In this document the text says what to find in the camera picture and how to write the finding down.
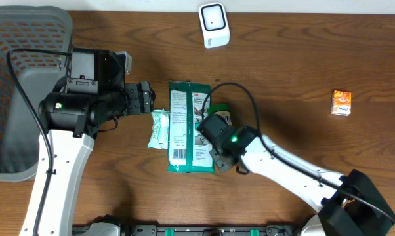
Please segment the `white green packet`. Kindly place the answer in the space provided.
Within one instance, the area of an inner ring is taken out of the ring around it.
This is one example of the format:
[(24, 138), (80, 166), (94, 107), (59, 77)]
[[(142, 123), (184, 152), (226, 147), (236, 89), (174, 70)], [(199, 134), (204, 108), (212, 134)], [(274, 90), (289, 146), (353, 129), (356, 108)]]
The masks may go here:
[(212, 145), (197, 130), (208, 116), (211, 86), (186, 81), (169, 83), (168, 172), (213, 173)]

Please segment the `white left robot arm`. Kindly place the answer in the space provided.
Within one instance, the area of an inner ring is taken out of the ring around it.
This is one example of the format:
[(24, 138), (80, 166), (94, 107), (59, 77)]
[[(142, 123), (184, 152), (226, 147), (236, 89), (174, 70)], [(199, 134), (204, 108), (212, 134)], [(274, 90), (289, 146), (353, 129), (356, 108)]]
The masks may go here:
[(37, 172), (21, 235), (73, 235), (81, 178), (100, 126), (151, 113), (149, 82), (126, 83), (125, 52), (74, 48), (66, 73), (33, 113), (40, 129)]

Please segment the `teal packet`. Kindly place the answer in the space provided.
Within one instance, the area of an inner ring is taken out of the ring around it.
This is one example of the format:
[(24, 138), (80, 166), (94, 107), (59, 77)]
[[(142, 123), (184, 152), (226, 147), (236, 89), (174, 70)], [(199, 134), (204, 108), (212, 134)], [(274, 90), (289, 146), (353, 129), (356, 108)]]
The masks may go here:
[(148, 148), (168, 149), (169, 112), (164, 109), (154, 110), (151, 115), (153, 124)]

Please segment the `small orange box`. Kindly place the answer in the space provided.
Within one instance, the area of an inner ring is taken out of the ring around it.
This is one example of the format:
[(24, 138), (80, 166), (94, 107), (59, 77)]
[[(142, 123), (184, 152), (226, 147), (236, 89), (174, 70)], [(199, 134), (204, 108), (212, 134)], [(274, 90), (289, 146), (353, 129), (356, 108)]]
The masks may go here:
[(349, 116), (351, 114), (352, 95), (350, 92), (334, 90), (331, 100), (331, 114)]

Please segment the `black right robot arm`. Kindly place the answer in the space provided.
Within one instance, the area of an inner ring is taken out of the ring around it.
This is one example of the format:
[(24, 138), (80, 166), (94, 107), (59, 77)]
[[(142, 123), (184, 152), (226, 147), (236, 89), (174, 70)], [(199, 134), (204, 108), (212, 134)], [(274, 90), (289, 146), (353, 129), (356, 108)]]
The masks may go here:
[(284, 187), (315, 215), (299, 235), (387, 235), (395, 213), (371, 179), (359, 170), (344, 175), (289, 153), (252, 127), (234, 128), (220, 115), (201, 120), (198, 131), (212, 145), (221, 172), (258, 174)]

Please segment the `green lid spice jar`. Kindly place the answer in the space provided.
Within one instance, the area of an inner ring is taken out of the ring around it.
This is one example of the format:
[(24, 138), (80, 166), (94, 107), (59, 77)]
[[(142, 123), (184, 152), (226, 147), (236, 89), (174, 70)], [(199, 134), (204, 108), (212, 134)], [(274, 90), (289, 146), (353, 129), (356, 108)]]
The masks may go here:
[(230, 106), (228, 104), (215, 104), (208, 109), (209, 115), (217, 114), (221, 116), (230, 126), (232, 126), (232, 118), (230, 114)]

